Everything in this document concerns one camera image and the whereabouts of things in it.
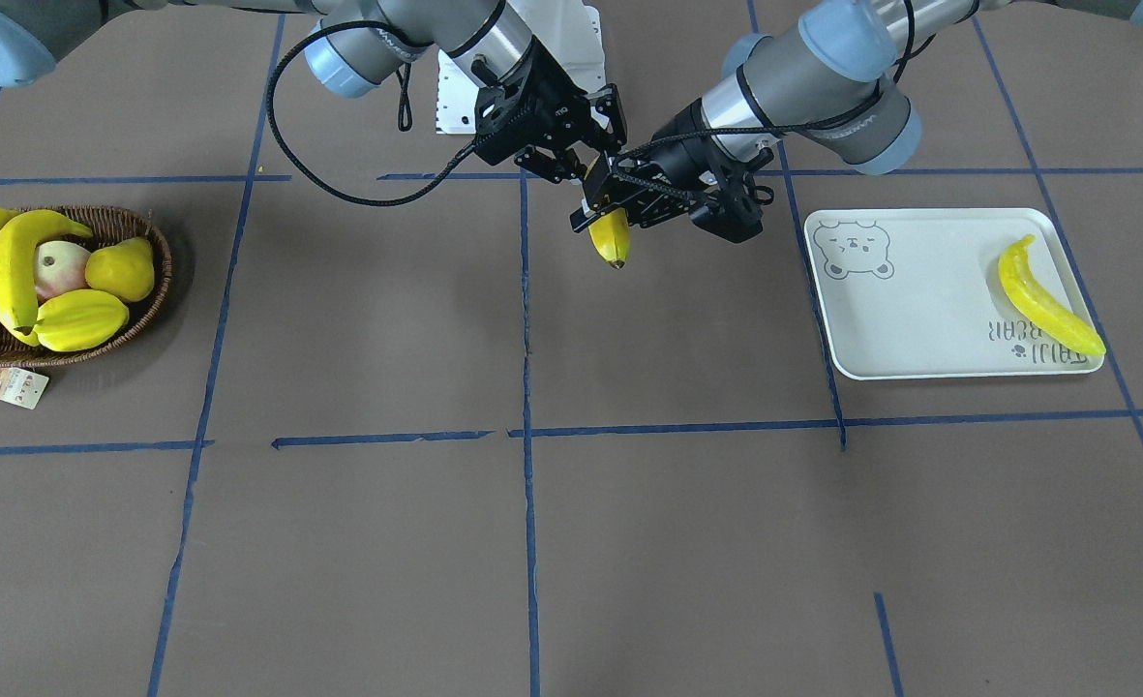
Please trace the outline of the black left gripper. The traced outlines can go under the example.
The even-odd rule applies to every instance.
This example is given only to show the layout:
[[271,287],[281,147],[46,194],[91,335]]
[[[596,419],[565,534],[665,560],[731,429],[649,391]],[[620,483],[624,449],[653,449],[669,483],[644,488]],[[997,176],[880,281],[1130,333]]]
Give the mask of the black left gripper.
[[629,226],[645,229],[687,215],[692,225],[726,241],[749,241],[762,232],[764,208],[774,198],[754,173],[773,159],[768,146],[748,144],[740,158],[722,149],[696,99],[646,144],[616,158],[610,177],[581,182],[583,202],[572,210],[572,230],[585,232],[607,213],[624,213]]

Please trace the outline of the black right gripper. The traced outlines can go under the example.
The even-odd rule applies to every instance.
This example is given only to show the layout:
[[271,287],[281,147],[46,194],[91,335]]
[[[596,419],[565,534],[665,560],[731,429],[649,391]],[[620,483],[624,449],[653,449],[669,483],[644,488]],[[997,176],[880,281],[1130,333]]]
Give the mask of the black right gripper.
[[[628,141],[618,88],[588,93],[546,48],[528,48],[501,77],[474,57],[482,80],[475,98],[475,155],[488,165],[512,160],[544,181],[606,181]],[[576,144],[592,150],[574,151]]]

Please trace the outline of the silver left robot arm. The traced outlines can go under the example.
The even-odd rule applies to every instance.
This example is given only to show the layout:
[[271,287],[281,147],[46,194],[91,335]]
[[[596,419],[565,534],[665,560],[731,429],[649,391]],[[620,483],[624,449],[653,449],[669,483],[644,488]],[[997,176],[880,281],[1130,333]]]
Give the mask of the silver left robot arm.
[[590,165],[576,232],[652,227],[687,216],[742,243],[762,232],[770,189],[754,181],[788,134],[863,175],[906,165],[924,122],[900,77],[940,31],[1000,1],[822,1],[797,25],[732,45],[720,82],[646,144]]

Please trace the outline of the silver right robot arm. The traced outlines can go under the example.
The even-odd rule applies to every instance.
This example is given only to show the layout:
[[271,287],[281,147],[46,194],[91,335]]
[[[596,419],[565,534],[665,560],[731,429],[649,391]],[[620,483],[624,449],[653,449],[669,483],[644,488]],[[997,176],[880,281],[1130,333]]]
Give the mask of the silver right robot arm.
[[574,149],[607,147],[620,129],[601,17],[586,1],[0,1],[0,88],[50,77],[118,25],[179,13],[217,32],[305,23],[295,61],[346,99],[405,89],[433,58],[434,131],[547,181],[574,177]]

